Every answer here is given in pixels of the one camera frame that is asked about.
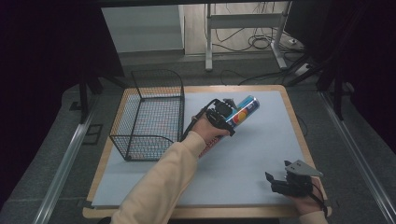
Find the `blue spray can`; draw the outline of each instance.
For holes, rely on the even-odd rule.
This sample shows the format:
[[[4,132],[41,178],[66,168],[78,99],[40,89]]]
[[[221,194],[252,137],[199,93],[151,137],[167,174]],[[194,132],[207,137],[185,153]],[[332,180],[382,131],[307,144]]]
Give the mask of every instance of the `blue spray can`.
[[[226,118],[227,123],[229,123],[233,128],[240,125],[245,119],[247,119],[253,112],[255,112],[259,107],[260,103],[256,97],[249,95],[245,100],[239,103],[237,109],[233,108],[233,113]],[[208,150],[210,150],[217,142],[222,139],[222,136],[215,137],[212,141],[206,144],[206,148],[201,152],[199,158],[204,156]]]

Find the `cable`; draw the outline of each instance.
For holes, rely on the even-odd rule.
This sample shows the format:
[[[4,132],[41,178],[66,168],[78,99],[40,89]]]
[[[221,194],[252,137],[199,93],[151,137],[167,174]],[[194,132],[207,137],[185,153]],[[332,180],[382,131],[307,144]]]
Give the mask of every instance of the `cable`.
[[[271,41],[266,38],[265,35],[256,35],[258,28],[255,28],[253,31],[253,35],[247,40],[249,45],[253,46],[255,49],[267,49],[271,45]],[[257,41],[266,41],[267,45],[265,47],[257,47],[255,44]]]
[[[255,79],[255,78],[258,78],[258,77],[265,77],[265,76],[275,76],[275,77],[276,77],[276,76],[279,76],[279,75],[284,75],[284,78],[285,78],[285,77],[290,73],[290,71],[292,71],[293,68],[294,68],[297,64],[299,64],[300,61],[303,60],[305,57],[306,57],[306,55],[304,54],[301,58],[299,58],[298,60],[296,60],[287,70],[284,70],[284,71],[281,71],[281,72],[277,72],[277,73],[263,74],[263,75],[259,75],[259,76],[256,76],[256,77],[249,77],[249,78],[247,78],[247,79],[245,79],[245,80],[239,82],[239,83],[238,83],[238,86],[242,85],[243,83],[245,83],[245,82],[247,82],[247,81],[249,81],[249,80],[252,80],[252,79]]]
[[[284,75],[284,76],[281,76],[281,77],[279,77],[279,78],[277,78],[275,81],[274,81],[274,85],[276,85],[276,83],[281,79],[281,78],[283,78],[282,79],[282,82],[279,84],[279,85],[283,85],[283,80],[285,80],[285,77],[286,77],[286,74]]]
[[[216,29],[216,37],[218,38],[218,41],[219,41],[219,42],[224,42],[224,41],[230,39],[231,37],[233,37],[234,35],[238,34],[239,32],[241,32],[241,31],[243,31],[243,30],[245,30],[245,28],[241,28],[241,29],[239,29],[238,31],[236,31],[235,33],[233,33],[232,35],[228,36],[227,38],[225,38],[225,39],[223,39],[223,40],[220,40],[219,34],[218,34],[218,29]]]
[[[227,11],[228,11],[230,14],[232,14],[231,11],[230,11],[230,9],[228,9],[228,3],[225,4],[225,8],[227,8]]]
[[[263,34],[263,35],[265,35],[266,38],[268,38],[270,42],[272,42],[274,40],[272,37],[267,36],[266,34]],[[284,51],[304,52],[304,49],[291,49],[281,43],[279,43],[279,48],[283,49]]]
[[[257,13],[259,13],[259,10],[260,10],[260,4],[261,4],[262,2],[259,2],[258,4],[257,4],[257,6],[255,7],[255,8],[253,8],[253,11],[251,12],[251,13],[254,13],[255,11],[256,11],[256,9],[257,9]]]
[[[249,47],[247,47],[247,48],[245,48],[245,49],[229,49],[229,48],[227,48],[227,47],[224,47],[224,46],[222,46],[222,45],[218,45],[218,44],[212,44],[213,46],[217,46],[217,47],[221,47],[221,48],[224,48],[224,49],[227,49],[227,50],[230,50],[230,51],[235,51],[235,52],[239,52],[239,51],[245,51],[245,50],[247,50],[247,49],[250,49],[252,46],[250,45]]]
[[[288,60],[289,62],[294,63],[294,62],[297,61],[298,59],[292,60],[291,58],[289,58],[288,56],[286,56],[287,54],[290,54],[290,53],[297,53],[297,52],[293,52],[293,51],[284,52],[284,53],[283,53],[283,58],[286,59],[286,60]]]
[[[294,61],[293,62],[293,64],[292,64],[292,66],[294,67],[295,65],[297,65],[297,64],[301,64],[301,62],[302,61],[304,61],[304,60],[306,60],[306,58],[309,56],[309,54],[307,54],[307,53],[305,53],[303,56],[301,56],[299,59],[297,59],[296,61]],[[282,79],[282,82],[281,82],[281,85],[282,86],[285,86],[285,79],[286,79],[286,77],[288,76],[288,75],[290,75],[290,74],[292,74],[292,72],[293,72],[294,70],[293,69],[291,69],[291,67],[290,67],[290,70],[289,70],[289,72],[283,77],[283,79]]]
[[[265,9],[267,8],[267,6],[268,6],[268,3],[264,2],[262,5],[262,14],[265,12]]]
[[[244,77],[244,76],[242,76],[241,74],[239,74],[239,73],[237,73],[237,72],[235,72],[235,71],[231,71],[231,70],[227,70],[227,69],[226,69],[226,70],[222,70],[222,71],[220,72],[220,81],[221,81],[221,84],[223,84],[224,86],[227,86],[227,84],[223,82],[222,75],[223,75],[224,73],[226,73],[226,72],[236,74],[237,76],[242,77],[242,78],[247,78],[247,77]]]
[[[311,197],[315,202],[317,202],[320,206],[320,208],[323,210],[324,212],[324,216],[327,217],[328,215],[328,210],[327,210],[327,206],[324,204],[324,197],[323,197],[323,193],[321,192],[321,190],[318,188],[318,186],[314,185],[311,183],[311,185],[313,187],[315,187],[321,196],[321,199],[319,199],[315,194],[313,194],[312,192],[308,192],[309,197]]]
[[[218,101],[217,99],[212,100],[209,104],[207,104],[204,108],[202,108],[197,115],[195,115],[192,118],[191,123],[189,124],[189,127],[187,127],[186,131],[184,131],[183,135],[181,136],[180,142],[186,139],[187,134],[189,134],[189,131],[191,131],[192,127],[195,125],[195,123],[198,121],[198,119],[201,118],[201,116],[206,112],[206,110],[209,108],[210,105]]]

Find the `hand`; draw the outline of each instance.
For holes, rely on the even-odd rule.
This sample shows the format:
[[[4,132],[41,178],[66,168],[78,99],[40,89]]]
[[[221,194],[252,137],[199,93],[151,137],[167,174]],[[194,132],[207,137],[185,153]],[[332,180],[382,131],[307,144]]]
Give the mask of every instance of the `hand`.
[[[209,120],[207,120],[206,114],[203,114],[195,125],[191,128],[192,131],[201,135],[205,142],[210,142],[213,138],[219,135],[230,135],[230,132],[223,129],[215,128]]]
[[[318,179],[312,178],[312,184],[317,186],[320,189],[320,183],[319,183]],[[315,188],[315,186],[314,186],[314,191],[312,193],[315,196],[317,196],[319,199],[321,199],[322,196],[321,196],[319,190],[317,188]],[[287,196],[287,197],[290,198],[292,201],[294,201],[296,208],[301,216],[308,214],[308,213],[321,211],[320,205],[309,196],[306,196],[303,198],[292,197],[292,196]]]

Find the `metal stand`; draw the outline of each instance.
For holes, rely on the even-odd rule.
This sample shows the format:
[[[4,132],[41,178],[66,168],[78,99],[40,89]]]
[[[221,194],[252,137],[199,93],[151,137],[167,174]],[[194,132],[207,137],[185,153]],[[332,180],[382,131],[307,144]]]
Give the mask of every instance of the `metal stand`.
[[[115,77],[109,76],[104,74],[103,72],[100,72],[96,70],[98,74],[101,75],[101,77],[111,81],[112,83],[116,84],[117,86],[123,88],[123,89],[128,89],[130,86]],[[81,101],[81,120],[80,123],[84,123],[86,118],[88,117],[89,114],[89,109],[88,109],[88,94],[87,94],[87,86],[91,90],[91,93],[94,95],[101,94],[103,91],[103,86],[102,83],[100,82],[98,77],[86,77],[84,72],[80,72],[79,75],[79,99]]]
[[[291,2],[285,5],[282,13],[271,14],[238,14],[238,15],[212,15],[211,6],[207,4],[206,12],[206,71],[213,69],[213,51],[212,51],[212,30],[214,29],[233,29],[233,28],[269,28],[277,27],[275,40],[271,43],[271,48],[276,56],[280,69],[287,69],[285,60],[279,51],[279,41],[285,28],[286,19],[290,9]]]

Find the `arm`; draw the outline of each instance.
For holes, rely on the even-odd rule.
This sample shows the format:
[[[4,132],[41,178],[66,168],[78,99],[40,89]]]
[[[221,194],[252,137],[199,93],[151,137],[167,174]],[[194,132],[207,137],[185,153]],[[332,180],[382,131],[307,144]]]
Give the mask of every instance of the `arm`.
[[[167,223],[178,198],[190,184],[205,142],[228,131],[199,119],[181,143],[174,143],[142,177],[112,217],[112,223]]]
[[[327,224],[327,220],[324,217],[324,212],[317,211],[308,213],[300,216],[300,222],[302,224]]]

